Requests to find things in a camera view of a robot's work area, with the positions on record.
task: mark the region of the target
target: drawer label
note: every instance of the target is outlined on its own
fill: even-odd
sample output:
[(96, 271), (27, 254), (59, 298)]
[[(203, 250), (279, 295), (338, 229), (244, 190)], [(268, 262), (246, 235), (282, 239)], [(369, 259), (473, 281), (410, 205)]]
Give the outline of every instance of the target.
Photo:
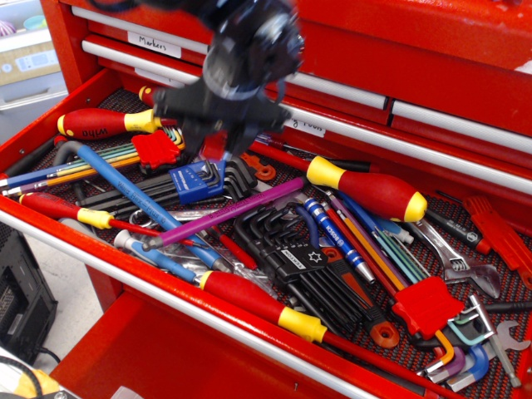
[(327, 131), (320, 126), (316, 126), (312, 123), (303, 122), (293, 118), (284, 122), (284, 125), (287, 127), (291, 127), (296, 131), (304, 131), (305, 133), (316, 135), (318, 137), (324, 137), (325, 133), (327, 133)]
[(153, 50), (154, 52), (162, 52), (167, 56), (174, 58), (181, 58), (181, 47), (175, 44), (162, 42), (161, 40), (154, 39), (153, 37), (139, 35), (138, 33), (128, 32), (127, 41), (136, 46)]

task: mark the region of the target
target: tool chest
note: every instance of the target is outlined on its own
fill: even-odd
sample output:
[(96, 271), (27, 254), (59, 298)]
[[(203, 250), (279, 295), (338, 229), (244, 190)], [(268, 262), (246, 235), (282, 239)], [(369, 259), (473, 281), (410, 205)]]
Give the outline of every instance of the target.
[[(470, 230), (478, 231), (469, 213), (449, 196), (484, 195), (530, 248), (530, 7), (526, 1), (298, 1), (305, 48), (300, 72), (286, 82), (282, 104), (292, 119), (283, 141), (333, 159), (369, 162), (413, 185), (429, 209)], [(70, 95), (0, 147), (0, 170), (56, 136), (57, 120), (68, 112), (89, 107), (145, 111), (149, 107), (139, 99), (144, 86), (182, 87), (201, 75), (212, 34), (184, 12), (144, 6), (103, 12), (81, 0), (42, 0), (42, 8)], [(271, 98), (278, 91), (267, 87)], [(132, 136), (87, 143), (101, 150)], [(48, 167), (56, 153), (50, 149), (32, 169)], [(277, 171), (271, 185), (301, 175), (259, 156)], [(137, 165), (121, 171), (136, 183), (146, 179)], [(112, 190), (101, 177), (91, 183), (84, 186), (88, 198), (100, 194), (98, 187)], [(76, 200), (67, 185), (47, 191)], [(324, 198), (311, 187), (305, 193)], [(80, 397), (111, 397), (120, 386), (144, 398), (436, 397), (327, 345), (306, 342), (114, 248), (109, 243), (117, 229), (98, 232), (101, 242), (17, 200), (0, 196), (0, 221), (85, 262), (105, 311), (52, 374)], [(224, 227), (234, 233), (231, 223)], [(532, 299), (525, 285), (532, 281), (525, 273), (509, 270), (493, 251), (480, 254), (438, 231), (460, 253), (496, 267), (500, 296), (481, 295), (483, 303)], [(442, 276), (427, 247), (415, 240), (411, 251), (430, 275)], [(447, 287), (464, 303), (475, 292), (468, 283)], [(432, 362), (434, 352), (412, 345), (406, 327), (388, 312), (390, 298), (381, 284), (368, 289), (399, 332), (399, 343), (379, 347), (361, 328), (349, 338), (414, 372)], [(491, 313), (490, 318), (494, 325), (516, 322), (515, 340), (532, 339), (529, 312)], [(493, 359), (484, 378), (458, 393), (530, 397), (530, 348), (507, 353), (522, 387), (513, 388)]]

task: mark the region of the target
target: markers label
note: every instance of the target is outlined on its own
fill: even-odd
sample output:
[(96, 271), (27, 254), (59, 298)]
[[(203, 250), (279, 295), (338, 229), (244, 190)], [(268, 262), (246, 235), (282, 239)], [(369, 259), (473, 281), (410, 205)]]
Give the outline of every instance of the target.
[(153, 37), (139, 35), (138, 33), (128, 32), (127, 41), (131, 44), (153, 50), (154, 52), (162, 52), (167, 56), (173, 58), (181, 58), (181, 47), (175, 44), (162, 42), (161, 40), (154, 39)]

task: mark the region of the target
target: red screwdriver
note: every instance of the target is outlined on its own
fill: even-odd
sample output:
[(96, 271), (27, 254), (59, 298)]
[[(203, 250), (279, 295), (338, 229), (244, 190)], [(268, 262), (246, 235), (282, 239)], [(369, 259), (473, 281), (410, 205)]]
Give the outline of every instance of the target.
[(255, 141), (250, 150), (307, 173), (314, 185), (342, 191), (364, 209), (385, 219), (417, 222), (425, 216), (425, 197), (406, 181), (381, 173), (351, 172), (316, 156), (311, 162)]
[(286, 328), (309, 342), (325, 342), (392, 375), (413, 382), (442, 397), (463, 399), (462, 396), (418, 376), (411, 370), (391, 362), (347, 339), (334, 335), (321, 324), (319, 318), (287, 308), (270, 297), (259, 286), (240, 276), (209, 271), (203, 275), (199, 287), (218, 298), (232, 303), (273, 324)]
[(83, 108), (61, 116), (57, 120), (57, 129), (72, 139), (100, 140), (127, 131), (153, 133), (176, 123), (173, 119), (154, 116), (153, 110), (125, 114), (101, 108)]
[[(146, 227), (139, 226), (138, 224), (116, 220), (112, 214), (106, 211), (82, 208), (48, 193), (25, 194), (20, 197), (19, 202), (22, 205), (36, 210), (37, 212), (40, 212), (52, 219), (75, 219), (98, 229), (110, 229), (111, 227), (115, 227), (117, 229), (131, 231), (132, 233), (149, 235), (150, 237), (156, 237), (160, 234), (159, 231), (147, 229)], [(184, 245), (201, 246), (200, 244), (188, 239), (181, 240), (180, 243)]]

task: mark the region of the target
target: screwdriver handle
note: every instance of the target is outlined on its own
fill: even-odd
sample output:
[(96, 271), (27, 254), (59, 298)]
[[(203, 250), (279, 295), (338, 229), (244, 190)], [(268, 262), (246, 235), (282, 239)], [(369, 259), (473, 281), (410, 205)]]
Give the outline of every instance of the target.
[(28, 193), (19, 202), (52, 219), (69, 218), (90, 224), (98, 229), (110, 229), (113, 216), (103, 210), (81, 208), (48, 193)]
[(351, 172), (317, 156), (310, 162), (307, 178), (315, 185), (341, 190), (363, 208), (385, 219), (418, 221), (426, 212), (425, 197), (395, 176)]
[(139, 90), (139, 98), (144, 102), (149, 108), (153, 108), (155, 101), (153, 95), (155, 93), (156, 87), (143, 86)]
[(259, 286), (236, 274), (209, 271), (199, 284), (201, 289), (271, 323), (299, 335), (321, 342), (327, 328), (319, 318), (287, 308)]
[(57, 120), (59, 132), (77, 140), (99, 140), (127, 131), (153, 133), (172, 120), (161, 120), (153, 110), (125, 114), (101, 108), (83, 108), (69, 112)]

